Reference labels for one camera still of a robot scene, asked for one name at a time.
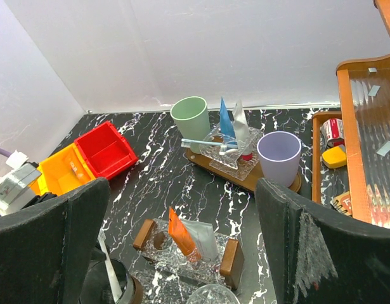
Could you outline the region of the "green plastic cup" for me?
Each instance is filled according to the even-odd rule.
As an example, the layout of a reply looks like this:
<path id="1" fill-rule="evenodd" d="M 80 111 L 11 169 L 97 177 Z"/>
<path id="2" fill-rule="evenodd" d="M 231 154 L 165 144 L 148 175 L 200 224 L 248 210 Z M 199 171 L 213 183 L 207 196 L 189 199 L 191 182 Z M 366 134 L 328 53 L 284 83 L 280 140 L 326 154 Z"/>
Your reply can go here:
<path id="1" fill-rule="evenodd" d="M 211 131 L 207 102 L 204 98 L 190 96 L 179 100 L 171 110 L 183 139 L 203 141 Z"/>

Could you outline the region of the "clear drinking glass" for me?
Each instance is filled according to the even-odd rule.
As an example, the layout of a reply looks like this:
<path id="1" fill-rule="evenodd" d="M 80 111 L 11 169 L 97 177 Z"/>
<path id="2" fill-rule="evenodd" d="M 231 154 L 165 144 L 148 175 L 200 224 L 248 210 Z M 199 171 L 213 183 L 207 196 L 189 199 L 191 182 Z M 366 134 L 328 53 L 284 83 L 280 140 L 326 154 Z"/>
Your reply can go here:
<path id="1" fill-rule="evenodd" d="M 186 304 L 239 304 L 235 294 L 222 285 L 207 284 L 195 290 Z"/>

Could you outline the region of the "blue toothpaste tube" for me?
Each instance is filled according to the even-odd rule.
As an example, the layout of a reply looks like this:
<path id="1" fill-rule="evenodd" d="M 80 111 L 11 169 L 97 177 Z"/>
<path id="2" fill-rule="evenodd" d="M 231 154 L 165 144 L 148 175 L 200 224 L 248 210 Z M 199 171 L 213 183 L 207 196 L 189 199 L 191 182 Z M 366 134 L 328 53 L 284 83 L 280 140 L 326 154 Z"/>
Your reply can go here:
<path id="1" fill-rule="evenodd" d="M 237 144 L 236 135 L 234 128 L 231 124 L 230 116 L 226 108 L 226 104 L 223 98 L 221 98 L 220 110 L 219 110 L 219 124 L 220 124 L 220 133 L 223 135 L 225 141 L 228 141 L 230 144 Z"/>

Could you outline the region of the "light blue toothbrush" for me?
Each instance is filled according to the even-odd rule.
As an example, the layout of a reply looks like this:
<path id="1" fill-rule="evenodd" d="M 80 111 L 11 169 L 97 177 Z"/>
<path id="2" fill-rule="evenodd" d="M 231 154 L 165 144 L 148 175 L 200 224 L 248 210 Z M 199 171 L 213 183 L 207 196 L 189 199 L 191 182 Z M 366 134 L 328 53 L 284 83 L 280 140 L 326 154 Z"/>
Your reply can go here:
<path id="1" fill-rule="evenodd" d="M 182 139 L 181 140 L 181 147 L 182 148 L 191 148 L 194 145 L 206 145 L 206 146 L 219 146 L 222 148 L 227 148 L 227 144 L 223 144 L 221 142 L 212 142 L 212 141 L 196 141 L 192 139 Z"/>

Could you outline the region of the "purple plastic cup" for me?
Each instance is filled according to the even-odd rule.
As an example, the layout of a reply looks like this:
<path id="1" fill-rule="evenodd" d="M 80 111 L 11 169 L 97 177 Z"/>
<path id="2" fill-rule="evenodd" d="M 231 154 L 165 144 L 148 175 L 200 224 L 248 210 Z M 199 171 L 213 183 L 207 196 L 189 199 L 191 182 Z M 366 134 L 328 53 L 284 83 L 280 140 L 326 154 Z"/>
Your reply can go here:
<path id="1" fill-rule="evenodd" d="M 274 131 L 265 134 L 257 143 L 263 176 L 290 187 L 299 169 L 301 149 L 301 140 L 290 132 Z"/>

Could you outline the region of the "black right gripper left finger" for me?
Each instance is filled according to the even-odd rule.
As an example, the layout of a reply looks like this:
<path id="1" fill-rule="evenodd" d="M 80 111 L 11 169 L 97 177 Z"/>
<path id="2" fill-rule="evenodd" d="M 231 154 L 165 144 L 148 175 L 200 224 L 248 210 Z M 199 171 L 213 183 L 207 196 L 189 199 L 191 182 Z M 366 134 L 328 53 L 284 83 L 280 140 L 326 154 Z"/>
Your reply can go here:
<path id="1" fill-rule="evenodd" d="M 0 217 L 0 303 L 77 303 L 109 197 L 100 177 Z"/>

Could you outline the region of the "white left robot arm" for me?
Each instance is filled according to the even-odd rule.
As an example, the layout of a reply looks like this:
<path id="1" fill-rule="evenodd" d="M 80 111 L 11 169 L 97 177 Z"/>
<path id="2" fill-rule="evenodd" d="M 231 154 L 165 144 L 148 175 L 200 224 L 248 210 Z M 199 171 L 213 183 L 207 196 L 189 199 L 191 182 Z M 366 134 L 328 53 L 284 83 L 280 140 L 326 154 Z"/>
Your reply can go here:
<path id="1" fill-rule="evenodd" d="M 41 193 L 37 181 L 42 177 L 39 164 L 29 161 L 19 151 L 0 148 L 11 171 L 0 178 L 0 217 L 57 197 L 51 192 Z"/>

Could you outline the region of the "clear acrylic toothbrush holder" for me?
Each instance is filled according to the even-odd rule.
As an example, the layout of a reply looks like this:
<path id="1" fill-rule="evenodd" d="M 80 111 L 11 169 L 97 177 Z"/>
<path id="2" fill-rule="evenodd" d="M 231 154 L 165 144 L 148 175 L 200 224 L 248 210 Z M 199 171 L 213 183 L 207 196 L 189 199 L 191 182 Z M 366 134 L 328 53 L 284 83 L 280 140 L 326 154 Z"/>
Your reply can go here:
<path id="1" fill-rule="evenodd" d="M 225 141 L 223 135 L 220 133 L 220 125 L 217 123 L 211 130 L 211 132 L 205 137 L 204 141 L 213 141 L 218 143 L 227 144 L 228 148 L 238 149 L 237 153 L 232 153 L 228 155 L 221 156 L 219 151 L 221 147 L 219 146 L 206 146 L 199 145 L 200 154 L 204 155 L 214 162 L 218 162 L 226 167 L 230 167 L 234 170 L 238 170 L 238 165 L 240 161 L 245 161 L 247 165 L 250 167 L 248 171 L 246 171 L 245 175 L 248 174 L 249 170 L 251 170 L 257 162 L 259 162 L 259 157 L 257 155 L 257 142 L 262 137 L 263 133 L 261 130 L 249 127 L 250 131 L 250 146 L 252 148 L 252 159 L 250 161 L 245 161 L 241 158 L 242 152 L 238 149 L 238 145 L 230 144 L 228 141 Z"/>

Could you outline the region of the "wood acrylic toothbrush stand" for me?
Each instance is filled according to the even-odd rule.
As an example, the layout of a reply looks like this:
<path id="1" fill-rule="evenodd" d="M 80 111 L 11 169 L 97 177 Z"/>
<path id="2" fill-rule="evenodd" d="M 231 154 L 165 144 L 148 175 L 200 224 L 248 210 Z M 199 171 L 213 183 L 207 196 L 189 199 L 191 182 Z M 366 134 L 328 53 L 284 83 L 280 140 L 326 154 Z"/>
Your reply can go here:
<path id="1" fill-rule="evenodd" d="M 146 219 L 133 242 L 133 248 L 156 269 L 203 284 L 219 284 L 238 289 L 244 266 L 240 241 L 224 234 L 214 235 L 211 257 L 204 248 L 198 250 L 188 233 L 169 233 L 169 221 Z"/>

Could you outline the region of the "silver toothpaste tube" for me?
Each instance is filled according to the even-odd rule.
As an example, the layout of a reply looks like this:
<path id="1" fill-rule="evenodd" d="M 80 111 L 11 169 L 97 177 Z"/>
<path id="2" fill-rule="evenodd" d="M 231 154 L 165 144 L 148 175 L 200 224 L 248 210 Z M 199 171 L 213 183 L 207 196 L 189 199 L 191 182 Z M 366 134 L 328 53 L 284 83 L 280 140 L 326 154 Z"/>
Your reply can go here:
<path id="1" fill-rule="evenodd" d="M 232 125 L 238 149 L 242 152 L 241 158 L 250 161 L 252 159 L 252 148 L 249 141 L 250 131 L 241 101 L 236 102 L 232 114 L 234 119 Z"/>

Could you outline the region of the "orange toothpaste tube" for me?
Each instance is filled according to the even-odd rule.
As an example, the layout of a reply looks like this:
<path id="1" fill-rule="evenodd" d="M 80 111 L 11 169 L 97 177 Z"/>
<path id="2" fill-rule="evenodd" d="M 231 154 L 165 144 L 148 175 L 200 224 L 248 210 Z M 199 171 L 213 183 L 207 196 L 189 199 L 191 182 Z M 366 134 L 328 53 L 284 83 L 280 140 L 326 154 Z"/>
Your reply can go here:
<path id="1" fill-rule="evenodd" d="M 188 230 L 171 207 L 169 208 L 168 233 L 189 262 L 197 262 L 201 259 Z"/>

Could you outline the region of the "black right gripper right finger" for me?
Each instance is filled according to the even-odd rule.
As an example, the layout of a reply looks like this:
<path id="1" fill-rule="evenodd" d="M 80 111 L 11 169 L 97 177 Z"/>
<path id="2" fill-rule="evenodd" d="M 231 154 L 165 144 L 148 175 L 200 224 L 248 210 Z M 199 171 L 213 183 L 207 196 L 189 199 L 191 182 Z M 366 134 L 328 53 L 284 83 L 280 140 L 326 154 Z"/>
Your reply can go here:
<path id="1" fill-rule="evenodd" d="M 265 178 L 255 199 L 277 302 L 390 303 L 390 229 Z"/>

